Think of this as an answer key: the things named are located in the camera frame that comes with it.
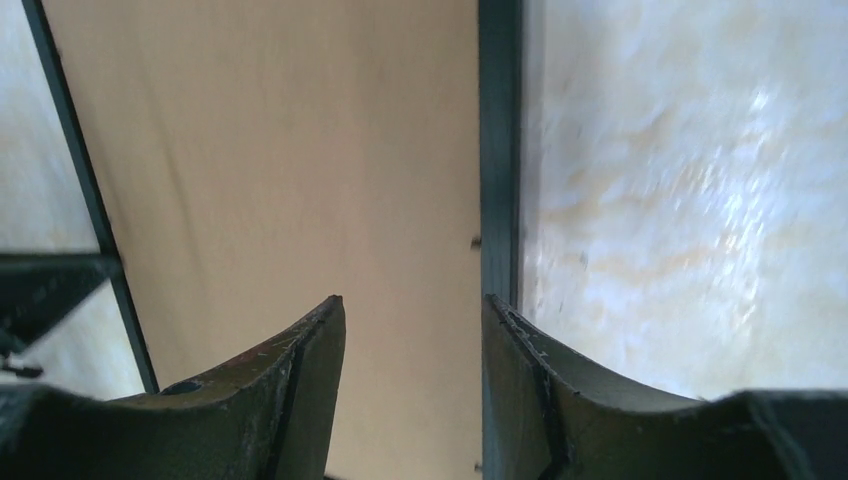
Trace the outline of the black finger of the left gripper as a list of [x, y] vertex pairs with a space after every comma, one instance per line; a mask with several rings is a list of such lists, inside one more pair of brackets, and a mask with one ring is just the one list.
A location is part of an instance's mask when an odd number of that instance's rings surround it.
[[121, 271], [98, 253], [3, 253], [1, 353], [25, 351]]

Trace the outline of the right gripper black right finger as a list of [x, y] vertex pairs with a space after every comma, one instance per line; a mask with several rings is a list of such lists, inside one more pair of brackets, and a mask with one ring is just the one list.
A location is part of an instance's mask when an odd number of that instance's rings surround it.
[[488, 296], [487, 479], [843, 479], [847, 395], [747, 390], [686, 398], [620, 375]]

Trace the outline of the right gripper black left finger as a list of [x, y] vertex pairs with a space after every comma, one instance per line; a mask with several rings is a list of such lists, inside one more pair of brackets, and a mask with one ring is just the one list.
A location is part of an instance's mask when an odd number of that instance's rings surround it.
[[346, 340], [330, 296], [289, 328], [157, 394], [1, 388], [5, 479], [320, 479]]

